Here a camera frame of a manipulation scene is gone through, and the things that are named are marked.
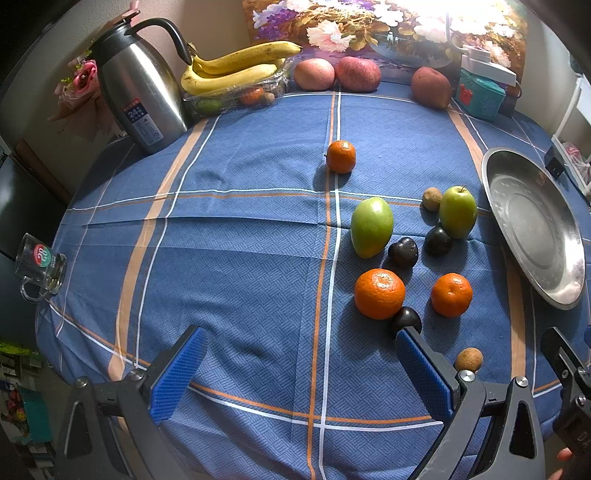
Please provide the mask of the person's hand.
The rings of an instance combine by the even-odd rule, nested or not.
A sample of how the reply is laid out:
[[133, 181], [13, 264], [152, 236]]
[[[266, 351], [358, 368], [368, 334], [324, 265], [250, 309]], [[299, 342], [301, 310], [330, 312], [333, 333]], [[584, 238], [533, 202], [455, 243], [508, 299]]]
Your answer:
[[548, 477], [548, 480], [561, 480], [564, 473], [565, 465], [572, 458], [572, 456], [573, 453], [569, 448], [565, 447], [561, 449], [556, 456], [556, 459], [559, 462], [560, 467]]

